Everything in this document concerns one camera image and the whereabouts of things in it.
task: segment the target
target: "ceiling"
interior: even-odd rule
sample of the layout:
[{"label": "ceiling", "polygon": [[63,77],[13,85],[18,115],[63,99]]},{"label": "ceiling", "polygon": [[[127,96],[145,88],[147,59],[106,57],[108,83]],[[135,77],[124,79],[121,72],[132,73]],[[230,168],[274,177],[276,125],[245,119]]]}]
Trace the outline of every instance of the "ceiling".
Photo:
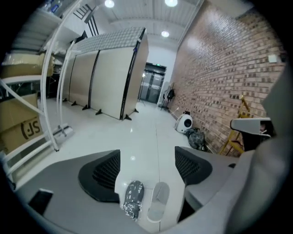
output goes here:
[{"label": "ceiling", "polygon": [[[145,27],[148,36],[158,41],[180,45],[203,0],[178,0],[169,7],[164,0],[113,0],[115,6],[107,8],[104,0],[94,0],[115,30],[128,27]],[[162,37],[168,31],[169,37]]]}]

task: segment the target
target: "aluminum foil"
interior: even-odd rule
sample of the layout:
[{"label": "aluminum foil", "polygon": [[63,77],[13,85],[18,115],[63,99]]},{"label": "aluminum foil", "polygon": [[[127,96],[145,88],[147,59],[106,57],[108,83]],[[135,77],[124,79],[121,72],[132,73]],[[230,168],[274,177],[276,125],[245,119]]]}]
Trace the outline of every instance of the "aluminum foil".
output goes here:
[{"label": "aluminum foil", "polygon": [[123,210],[126,215],[137,221],[139,212],[141,211],[141,202],[145,188],[140,181],[131,182],[125,193]]}]

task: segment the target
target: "light fixture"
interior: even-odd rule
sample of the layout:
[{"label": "light fixture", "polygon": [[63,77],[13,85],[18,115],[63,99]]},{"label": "light fixture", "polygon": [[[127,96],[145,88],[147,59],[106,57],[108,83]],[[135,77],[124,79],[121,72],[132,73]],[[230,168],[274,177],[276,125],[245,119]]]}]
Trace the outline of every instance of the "light fixture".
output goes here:
[{"label": "light fixture", "polygon": [[163,37],[169,37],[169,32],[167,32],[167,31],[163,31],[163,32],[162,32],[162,36],[163,36]]},{"label": "light fixture", "polygon": [[108,8],[114,7],[115,3],[112,0],[106,0],[105,1],[105,6]]},{"label": "light fixture", "polygon": [[167,6],[175,7],[178,4],[177,0],[165,0]]}]

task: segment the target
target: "brick wall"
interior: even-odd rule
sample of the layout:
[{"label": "brick wall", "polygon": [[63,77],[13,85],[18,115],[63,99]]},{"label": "brick wall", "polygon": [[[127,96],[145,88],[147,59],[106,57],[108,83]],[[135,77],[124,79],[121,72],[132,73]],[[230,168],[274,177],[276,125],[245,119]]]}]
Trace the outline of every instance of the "brick wall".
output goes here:
[{"label": "brick wall", "polygon": [[218,152],[238,114],[241,94],[254,117],[266,116],[261,102],[284,67],[281,61],[269,63],[268,55],[283,52],[256,10],[234,19],[206,1],[178,50],[171,111],[179,107],[177,116],[190,111],[208,147]]}]

